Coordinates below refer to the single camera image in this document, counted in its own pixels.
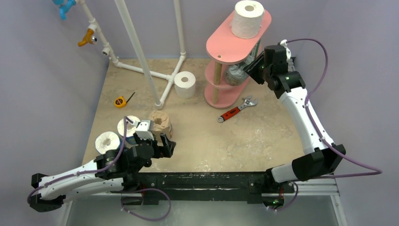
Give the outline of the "white paper towel roll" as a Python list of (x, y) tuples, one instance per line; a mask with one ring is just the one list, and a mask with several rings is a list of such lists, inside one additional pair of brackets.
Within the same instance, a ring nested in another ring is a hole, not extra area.
[(255, 0), (237, 2), (231, 22), (231, 32), (241, 39), (255, 37), (260, 31), (264, 11), (263, 5)]

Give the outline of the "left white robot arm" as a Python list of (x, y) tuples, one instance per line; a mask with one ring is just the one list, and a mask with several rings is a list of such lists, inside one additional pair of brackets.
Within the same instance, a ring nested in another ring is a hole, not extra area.
[(138, 173), (150, 167), (152, 159), (170, 158), (176, 142), (161, 134), (162, 145), (156, 140), (140, 140), (138, 145), (106, 151), (78, 168), (58, 175), (32, 175), (34, 190), (27, 203), (37, 212), (48, 212), (62, 207), (77, 197), (102, 192), (136, 192), (142, 187)]

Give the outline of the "brown paper roll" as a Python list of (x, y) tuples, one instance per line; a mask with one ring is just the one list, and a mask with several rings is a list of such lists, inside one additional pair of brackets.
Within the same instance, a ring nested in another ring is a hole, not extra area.
[(156, 136), (158, 142), (161, 141), (161, 134), (165, 134), (168, 139), (173, 135), (172, 124), (169, 115), (163, 111), (153, 111), (149, 115), (149, 119), (154, 122), (152, 132)]

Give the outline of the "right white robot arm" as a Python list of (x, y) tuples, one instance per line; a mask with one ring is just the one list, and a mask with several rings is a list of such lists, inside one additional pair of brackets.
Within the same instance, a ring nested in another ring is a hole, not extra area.
[(306, 181), (333, 173), (346, 154), (344, 146), (334, 143), (317, 117), (309, 118), (308, 113), (314, 109), (305, 101), (306, 85), (299, 72), (288, 70), (288, 57), (284, 46), (271, 45), (244, 68), (258, 84), (267, 83), (288, 110), (303, 147), (303, 156), (266, 171), (264, 185), (271, 192), (281, 188), (283, 182)]

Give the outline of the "green paper roll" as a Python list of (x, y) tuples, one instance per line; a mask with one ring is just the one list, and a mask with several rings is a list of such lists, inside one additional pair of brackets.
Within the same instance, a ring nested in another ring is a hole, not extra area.
[(258, 42), (254, 45), (254, 47), (251, 51), (250, 55), (253, 59), (255, 59), (258, 56), (258, 51), (259, 51), (260, 45), (261, 45), (261, 39), (258, 40)]

